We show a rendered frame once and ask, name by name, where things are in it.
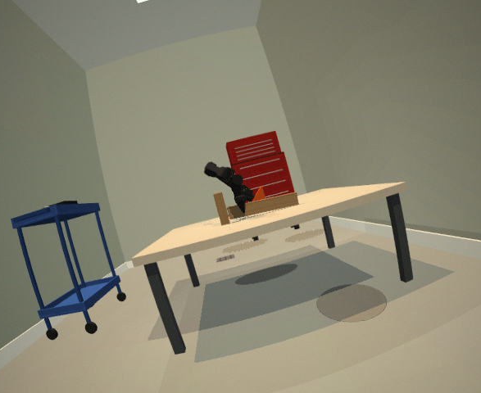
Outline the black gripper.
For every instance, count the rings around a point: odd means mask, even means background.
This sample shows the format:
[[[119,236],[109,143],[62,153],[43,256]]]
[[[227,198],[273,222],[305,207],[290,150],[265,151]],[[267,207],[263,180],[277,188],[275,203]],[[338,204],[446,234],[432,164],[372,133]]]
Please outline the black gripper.
[[[235,187],[232,187],[233,189],[233,192],[234,192],[234,200],[236,202],[236,204],[238,205],[238,207],[240,208],[240,210],[245,213],[245,201],[247,199],[247,197],[244,195],[242,195],[242,184],[241,185],[238,185],[238,186],[235,186]]]

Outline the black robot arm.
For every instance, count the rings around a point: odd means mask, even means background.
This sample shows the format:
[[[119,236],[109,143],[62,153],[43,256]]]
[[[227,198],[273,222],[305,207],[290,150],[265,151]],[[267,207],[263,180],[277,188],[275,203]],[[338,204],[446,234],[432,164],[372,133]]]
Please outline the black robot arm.
[[[213,178],[218,178],[220,181],[231,187],[231,189],[232,187],[241,185],[243,182],[243,177],[240,174],[235,174],[235,172],[236,171],[230,167],[218,167],[212,161],[208,161],[204,167],[204,174]],[[245,194],[247,197],[246,200],[251,202],[255,197],[255,195],[252,194],[253,190],[249,189],[249,187],[245,186],[244,184],[242,184],[242,186],[242,195]]]

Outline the wooden rail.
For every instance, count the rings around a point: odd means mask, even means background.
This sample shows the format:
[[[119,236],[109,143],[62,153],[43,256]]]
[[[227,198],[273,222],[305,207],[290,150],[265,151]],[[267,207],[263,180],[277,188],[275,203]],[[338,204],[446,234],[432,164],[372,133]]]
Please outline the wooden rail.
[[[272,210],[283,209],[289,206],[296,206],[299,205],[297,193],[292,192],[288,194],[284,194],[281,196],[274,196],[266,199],[262,199],[259,201],[251,201],[248,203],[244,203],[245,205],[245,213],[243,213],[238,205],[236,206],[229,206],[226,208],[228,210],[229,219],[237,219],[242,218],[249,215],[256,215]]]

